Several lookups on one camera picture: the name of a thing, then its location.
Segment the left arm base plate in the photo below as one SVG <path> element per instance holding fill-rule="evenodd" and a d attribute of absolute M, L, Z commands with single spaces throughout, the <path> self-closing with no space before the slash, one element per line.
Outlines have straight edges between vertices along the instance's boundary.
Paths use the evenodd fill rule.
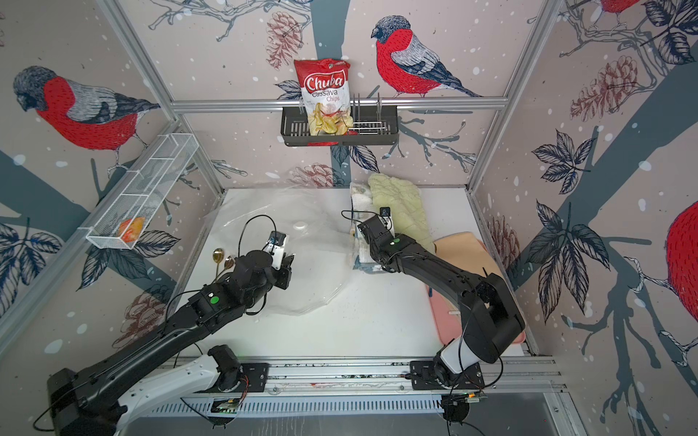
<path fill-rule="evenodd" d="M 241 363 L 234 370 L 221 374 L 214 390 L 225 393 L 263 392 L 269 370 L 269 363 Z"/>

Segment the teal bear blanket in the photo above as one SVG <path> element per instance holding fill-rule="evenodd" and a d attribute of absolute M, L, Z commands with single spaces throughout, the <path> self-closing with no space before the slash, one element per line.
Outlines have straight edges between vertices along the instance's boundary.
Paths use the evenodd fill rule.
<path fill-rule="evenodd" d="M 356 259 L 354 259 L 353 269 L 365 274 L 386 274 L 386 270 L 380 263 L 363 263 L 359 256 L 356 256 Z"/>

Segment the clear plastic vacuum bag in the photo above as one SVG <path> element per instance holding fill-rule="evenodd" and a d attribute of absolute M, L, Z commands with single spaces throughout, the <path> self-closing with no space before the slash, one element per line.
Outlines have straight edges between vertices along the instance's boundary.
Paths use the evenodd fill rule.
<path fill-rule="evenodd" d="M 285 290 L 272 290 L 272 314 L 301 316 L 329 305 L 346 285 L 354 239 L 330 217 L 323 191 L 289 186 L 230 190 L 214 214 L 211 235 L 228 255 L 271 249 L 274 230 L 286 235 L 285 252 L 294 256 Z"/>

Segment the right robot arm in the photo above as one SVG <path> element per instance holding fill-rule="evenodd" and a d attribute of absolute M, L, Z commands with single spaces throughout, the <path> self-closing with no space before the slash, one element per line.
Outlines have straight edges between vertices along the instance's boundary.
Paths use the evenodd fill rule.
<path fill-rule="evenodd" d="M 479 363 L 496 363 L 525 330 L 525 320 L 505 280 L 494 272 L 467 272 L 429 253 L 414 238 L 392 234 L 378 216 L 358 225 L 371 257 L 384 271 L 416 278 L 453 303 L 461 315 L 460 337 L 434 356 L 427 377 L 445 388 L 486 383 L 469 378 Z"/>

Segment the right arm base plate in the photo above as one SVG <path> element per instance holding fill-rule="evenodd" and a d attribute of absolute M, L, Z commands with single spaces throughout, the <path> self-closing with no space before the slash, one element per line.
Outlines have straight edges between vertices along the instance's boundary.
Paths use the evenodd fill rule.
<path fill-rule="evenodd" d="M 412 383 L 414 391 L 434 390 L 481 390 L 485 381 L 479 363 L 461 372 L 451 372 L 447 367 L 434 361 L 410 361 L 406 379 Z"/>

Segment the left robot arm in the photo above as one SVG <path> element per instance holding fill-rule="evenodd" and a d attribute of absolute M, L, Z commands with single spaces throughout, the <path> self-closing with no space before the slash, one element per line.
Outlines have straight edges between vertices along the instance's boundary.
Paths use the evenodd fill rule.
<path fill-rule="evenodd" d="M 292 254 L 274 258 L 254 250 L 231 272 L 192 292 L 163 325 L 79 372 L 67 368 L 47 381 L 47 409 L 57 435 L 114 435 L 129 421 L 174 397 L 209 390 L 248 392 L 250 379 L 227 345 L 200 359 L 155 374 L 170 358 L 243 317 L 273 289 L 285 290 Z"/>

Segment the pale green fleece blanket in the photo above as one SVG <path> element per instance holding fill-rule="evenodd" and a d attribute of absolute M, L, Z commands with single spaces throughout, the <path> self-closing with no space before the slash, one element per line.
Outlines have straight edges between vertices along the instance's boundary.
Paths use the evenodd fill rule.
<path fill-rule="evenodd" d="M 368 186 L 374 207 L 391 209 L 394 232 L 412 237 L 421 247 L 434 254 L 434 239 L 417 186 L 407 180 L 385 174 L 369 176 Z"/>

